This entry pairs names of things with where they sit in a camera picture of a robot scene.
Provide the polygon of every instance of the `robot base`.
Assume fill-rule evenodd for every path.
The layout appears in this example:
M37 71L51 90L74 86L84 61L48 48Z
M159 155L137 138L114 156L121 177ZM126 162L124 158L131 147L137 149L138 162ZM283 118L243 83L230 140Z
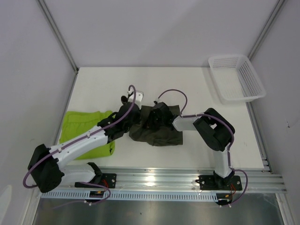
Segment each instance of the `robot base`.
M233 176L222 187L219 187L216 184L214 175L200 175L199 179L196 180L196 183L200 184L200 190L205 190L205 191L215 191L215 190L231 191L232 190L231 184L234 185L237 191L241 191L243 189L239 176Z

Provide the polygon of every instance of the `cable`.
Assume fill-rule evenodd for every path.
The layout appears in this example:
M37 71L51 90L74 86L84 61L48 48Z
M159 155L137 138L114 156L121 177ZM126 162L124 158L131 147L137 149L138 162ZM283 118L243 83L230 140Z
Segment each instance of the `cable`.
M236 200L234 200L232 203L230 203L231 205L234 204L234 203L236 203L245 194L245 192L246 192L246 190L248 188L248 175L246 174L246 172L243 171L243 170L241 170L241 169L237 169L237 170L232 169L232 170L235 171L235 172L242 172L245 175L246 184L245 184L245 187L244 187L244 190L243 190L242 194Z
M103 182L105 186L108 188L108 183L106 182L106 180L102 180L101 182Z
M180 115L181 115L182 112L183 112L183 110L186 108L186 106L187 106L187 104L188 104L188 97L187 97L187 95L186 95L183 91L181 91L181 90L178 90L178 89L168 89L168 90L165 90L163 93L161 93L160 96L158 96L158 99L160 99L160 97L162 97L163 94L165 94L166 92L169 92L169 91L177 91L177 92L180 92L180 93L183 94L184 97L186 98L186 102L185 102L183 108L182 108L181 111L180 111Z
M236 189L235 189L235 186L233 184L230 185L230 190L231 190L231 187L233 188L234 190L234 193L231 193L231 195L234 195L236 193Z
M107 126L105 126L105 127L102 127L102 128L100 128L100 129L98 129L98 130L96 130L96 131L90 133L90 136L92 136L92 135L94 135L94 134L96 134L96 133L99 133L99 132L102 131L102 130L108 129L108 128L110 128L110 127L116 125L117 123L119 123L120 121L122 121L122 120L130 113L130 111L132 110L132 108L133 108L133 106L134 106L134 104L135 104L135 99L136 99L136 89L135 89L135 86L133 86L133 85L131 84L131 85L128 87L128 91L130 91L131 88L133 89L134 97L133 97L133 101L132 101L130 107L128 108L127 112L124 113L124 115L121 116L121 118L119 118L118 120L116 120L116 121L113 122L112 124L109 124L109 125L107 125ZM77 142L79 142L79 141L81 141L81 140L83 140L83 139L85 139L85 138L88 138L88 136L86 135L86 136L83 136L83 137L80 137L80 138L75 139L74 141L72 141L72 142L70 142L70 143L64 145L63 147L61 147L61 150L64 150L65 148L69 147L70 145L75 144L75 143L77 143ZM40 165L40 164L41 164L42 162L44 162L46 159L48 159L49 157L51 157L52 155L54 155L54 154L56 154L56 153L58 153L58 152L59 152L59 150L57 149L57 150L55 150L55 151L49 153L49 154L46 155L45 157L41 158L37 163L35 163L35 164L28 170L28 172L25 174L25 176L24 176L24 178L23 178L23 186L24 186L25 188L35 188L35 187L37 187L37 185L28 186L28 185L26 184L26 180L28 179L28 177L29 177L29 175L32 173L32 171L33 171L35 168L38 167L38 165Z
M80 182L82 184L85 184L85 185L91 185L91 186L95 186L95 187L98 187L98 188L104 188L106 191L108 191L108 196L97 201L97 202L87 202L86 200L82 201L82 200L75 200L75 201L71 201L71 202L67 202L67 203L64 203L62 205L59 205L59 206L55 206L54 208L52 208L53 210L55 209L58 209L60 207L63 207L63 206L66 206L66 205L69 205L69 204L73 204L73 203L88 203L89 206L91 205L95 205L95 204L98 204L98 203L102 203L102 202L105 202L112 194L112 192L110 191L110 189L108 187L105 187L105 186L102 186L102 185L99 185L99 184L90 184L90 183L87 183L87 182Z

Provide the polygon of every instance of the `floor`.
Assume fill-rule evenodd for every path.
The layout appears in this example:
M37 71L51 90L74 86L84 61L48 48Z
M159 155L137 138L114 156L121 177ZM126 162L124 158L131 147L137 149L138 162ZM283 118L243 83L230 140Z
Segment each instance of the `floor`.
M283 225L274 194L247 194L232 208L214 202L81 202L59 209L63 199L41 199L34 225Z

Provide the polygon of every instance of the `metal frame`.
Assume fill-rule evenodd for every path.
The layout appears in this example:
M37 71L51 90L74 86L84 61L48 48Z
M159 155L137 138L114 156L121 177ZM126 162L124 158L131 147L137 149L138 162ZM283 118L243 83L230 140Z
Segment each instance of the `metal frame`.
M69 63L71 64L74 71L77 73L78 68L73 60L73 57L68 50L68 47L60 34L60 31L45 3L44 0L36 0L38 5L41 8L42 13L44 14L50 28L52 29L55 37L57 38L59 45L61 46L63 52L67 56ZM266 38L267 34L269 33L272 25L275 22L275 19L278 17L279 13L281 12L284 4L287 0L279 0L276 3L273 11L271 12L264 28L262 29L259 37L257 38L254 46L252 47L248 57L250 60L253 59L254 55L262 45L262 42ZM75 76L72 84L72 88L70 90L70 94L65 105L65 111L68 108L68 104L70 101L70 97L72 95L72 91L76 82L77 76ZM257 122L255 112L251 103L247 103L247 108L249 112L249 116L251 118L251 122L254 128L254 133L256 136L257 143L259 145L259 149L261 151L262 160L264 164L263 171L246 171L249 178L248 190L247 193L276 193L278 204L280 206L280 210L284 221L286 224L294 224L292 214L290 208L287 203L286 199L286 188L284 185L284 181L281 175L273 174L269 162L267 160L267 153L266 153L266 146L264 144L262 134L259 130L259 124ZM62 125L63 116L61 118L60 126L57 130L57 135L55 138L55 142L57 142L59 135L60 135L60 128ZM199 185L195 183L195 180L198 178L199 175L211 174L212 170L170 170L170 169L157 169L157 168L101 168L104 173L116 173L117 174L117 185L116 189L118 193L142 193L142 192L149 192L149 193L170 193L176 195L186 195L186 194L215 194L219 193L220 191L200 191ZM239 174L241 176L242 183L245 182L245 178L243 174ZM76 189L81 193L86 193L87 190L84 188ZM71 193L74 192L75 189L72 186L60 186L58 193L67 192ZM41 195L38 189L35 189L32 192L31 200L27 207L27 213L24 217L23 225L31 225L34 219L34 215L36 213L38 202L40 197L45 197Z
M78 67L77 67L77 65L76 65L76 63L75 63L75 61L74 61L74 59L71 55L71 52L68 49L68 46L67 46L64 38L62 37L62 35L60 33L60 30L58 29L58 27L57 27L57 25L56 25L56 23L53 19L53 16L51 15L51 13L49 11L48 6L46 5L44 0L36 0L36 1L37 1L38 6L41 9L43 15L45 16L45 19L47 20L49 27L51 28L54 36L56 37L56 39L58 41L58 44L60 45L62 51L66 55L71 67L77 73Z

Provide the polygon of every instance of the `white table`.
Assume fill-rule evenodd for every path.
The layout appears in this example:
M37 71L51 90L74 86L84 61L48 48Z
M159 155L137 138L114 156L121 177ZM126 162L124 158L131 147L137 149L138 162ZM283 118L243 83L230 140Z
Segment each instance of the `white table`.
M235 141L231 148L234 168L261 170L263 163L244 103L223 105L210 79L209 68L199 67L82 67L71 96L68 111L118 111L120 97L126 95L133 84L144 92L143 105L153 101L166 89L179 89L186 93L188 104L184 114L201 113L212 107L235 128ZM185 103L177 92L161 97L167 105ZM183 132L181 146L154 147L134 142L128 134L116 140L112 156L89 160L75 160L71 164L95 162L98 166L126 168L212 169L214 158L198 132Z

